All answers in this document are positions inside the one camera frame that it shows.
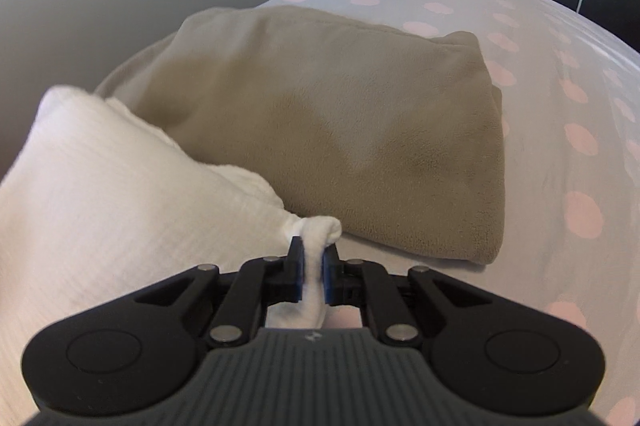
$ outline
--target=beige fleece blanket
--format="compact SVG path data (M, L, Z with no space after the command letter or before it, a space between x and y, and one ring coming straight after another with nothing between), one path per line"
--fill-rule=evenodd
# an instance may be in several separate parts
M294 6L211 9L123 75L145 87L139 117L200 162L259 173L288 211L421 255L498 253L501 95L468 32L428 40Z

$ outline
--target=metal screw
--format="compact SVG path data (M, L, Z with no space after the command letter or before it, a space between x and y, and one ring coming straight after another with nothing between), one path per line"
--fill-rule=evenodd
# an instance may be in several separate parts
M242 330L235 325L219 325L212 328L209 335L212 340L219 343L231 343L240 339Z
M411 341L418 337L418 329L406 323L396 323L386 329L386 335L395 341Z

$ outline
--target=polka dot bed sheet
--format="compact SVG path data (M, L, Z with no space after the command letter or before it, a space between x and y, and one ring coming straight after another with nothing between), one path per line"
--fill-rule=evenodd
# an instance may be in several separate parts
M272 0L433 37L468 30L503 94L504 243L494 264L345 236L340 256L424 263L585 328L607 358L593 411L640 418L640 55L551 0ZM344 307L326 326L357 326Z

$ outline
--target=white logo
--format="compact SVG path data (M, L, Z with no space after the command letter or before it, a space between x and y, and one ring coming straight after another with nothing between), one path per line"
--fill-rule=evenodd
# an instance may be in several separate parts
M320 334L319 332L316 332L315 330L311 332L311 334L307 334L305 336L305 339L312 343L315 343L317 340L320 340L321 338L322 338L322 334Z

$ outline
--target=ribbed surface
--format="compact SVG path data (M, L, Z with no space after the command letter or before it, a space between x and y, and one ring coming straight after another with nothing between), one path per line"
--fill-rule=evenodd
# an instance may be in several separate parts
M584 409L538 420L476 408L444 388L415 350L389 348L368 329L267 330L209 354L176 395L110 419L52 412L30 426L597 426Z

